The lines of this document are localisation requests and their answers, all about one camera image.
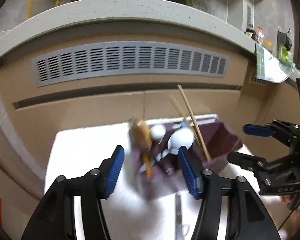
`wall tile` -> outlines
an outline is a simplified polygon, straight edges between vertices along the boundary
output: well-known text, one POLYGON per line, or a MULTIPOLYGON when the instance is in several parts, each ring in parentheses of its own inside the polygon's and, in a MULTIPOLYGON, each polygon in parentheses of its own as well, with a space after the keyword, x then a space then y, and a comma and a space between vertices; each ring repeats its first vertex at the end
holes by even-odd
POLYGON ((11 30, 27 17, 29 0, 6 0, 0 9, 0 32, 11 30))
POLYGON ((265 39, 273 43, 275 53, 278 31, 287 32, 289 28, 292 29, 289 35, 291 51, 294 50, 294 20, 290 0, 254 0, 254 13, 255 30, 258 25, 263 27, 265 39))

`gray vent grille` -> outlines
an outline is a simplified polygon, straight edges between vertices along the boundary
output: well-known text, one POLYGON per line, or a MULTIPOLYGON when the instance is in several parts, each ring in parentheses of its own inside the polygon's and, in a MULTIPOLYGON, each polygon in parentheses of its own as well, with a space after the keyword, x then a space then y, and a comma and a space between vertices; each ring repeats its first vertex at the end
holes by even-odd
POLYGON ((266 85, 268 82, 263 79, 256 78, 257 70, 251 71, 249 83, 259 84, 259 85, 266 85))
POLYGON ((251 8, 249 5, 247 5, 247 29, 250 28, 251 24, 251 8))
POLYGON ((120 74, 186 74, 224 77, 228 57, 211 51, 153 41, 85 44, 36 57, 37 86, 120 74))

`bottle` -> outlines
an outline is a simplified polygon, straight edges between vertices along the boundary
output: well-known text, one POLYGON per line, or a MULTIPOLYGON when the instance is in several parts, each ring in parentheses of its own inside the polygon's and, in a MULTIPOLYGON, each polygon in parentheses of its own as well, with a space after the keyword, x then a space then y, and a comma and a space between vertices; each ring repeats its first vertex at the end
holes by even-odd
POLYGON ((252 38, 253 40, 255 39, 255 37, 256 37, 256 32, 253 30, 253 24, 251 24, 251 23, 249 24, 249 28, 246 29, 245 34, 246 34, 248 37, 252 38))
POLYGON ((256 42, 261 45, 264 40, 265 40, 265 35, 263 34, 262 26, 258 26, 258 30, 256 33, 256 42))

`countertop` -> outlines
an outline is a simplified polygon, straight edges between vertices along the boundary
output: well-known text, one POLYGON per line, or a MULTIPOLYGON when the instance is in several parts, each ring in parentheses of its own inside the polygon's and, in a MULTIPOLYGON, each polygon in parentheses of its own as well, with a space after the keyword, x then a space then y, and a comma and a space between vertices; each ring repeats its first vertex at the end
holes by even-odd
MULTIPOLYGON (((160 120, 151 120, 150 122, 157 123, 158 121, 160 120)), ((145 201, 129 182, 131 147, 128 129, 128 123, 121 123, 59 132, 50 154, 44 192, 59 175, 70 179, 83 176, 91 169, 98 168, 104 159, 112 155, 117 145, 122 145, 125 150, 125 161, 115 191, 108 200, 101 200, 111 239, 174 240, 174 194, 145 201)), ((251 154, 245 146, 239 152, 251 154)), ((239 166, 228 164, 220 175, 232 179, 242 175, 247 178, 256 192, 259 191, 253 173, 242 170, 239 166)), ((192 198, 187 189, 179 192, 183 225, 189 226, 185 240, 189 240, 194 231, 201 201, 192 198)), ((261 196, 261 200, 276 226, 279 226, 289 210, 281 203, 279 196, 261 196)), ((75 197, 74 208, 77 239, 84 240, 80 197, 75 197)), ((223 197, 218 240, 225 239, 226 220, 227 199, 223 197)))
POLYGON ((255 42, 232 25, 195 8, 166 0, 80 0, 44 11, 0 38, 0 57, 58 29, 102 21, 148 21, 219 37, 254 54, 255 42))

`white table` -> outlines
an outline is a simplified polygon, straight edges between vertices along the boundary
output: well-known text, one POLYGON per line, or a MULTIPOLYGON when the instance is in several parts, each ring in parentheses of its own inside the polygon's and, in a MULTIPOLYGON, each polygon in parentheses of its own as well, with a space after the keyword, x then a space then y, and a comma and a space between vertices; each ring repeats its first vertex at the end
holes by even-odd
MULTIPOLYGON (((122 145, 125 150, 125 163, 130 161, 130 140, 128 123, 100 127, 61 131, 56 135, 47 167, 46 192, 59 175, 67 179, 83 176, 101 162, 109 158, 115 147, 122 145)), ((243 146, 239 152, 251 154, 243 146)), ((106 223, 112 240, 173 240, 175 238, 175 200, 174 194, 152 201, 145 201, 128 183, 131 171, 123 165, 114 193, 108 200, 101 200, 106 223)), ((252 172, 239 166, 228 164, 220 173, 231 179, 238 175, 246 177, 256 192, 259 187, 252 172)), ((190 240, 197 221, 201 200, 194 200, 188 190, 182 190, 182 222, 189 225, 185 240, 190 240)), ((227 197, 223 197, 222 215, 218 240, 225 239, 227 197)), ((278 196, 261 196, 272 219, 278 227, 289 211, 278 196)), ((78 240, 84 240, 81 218, 80 197, 74 199, 75 228, 78 240)))

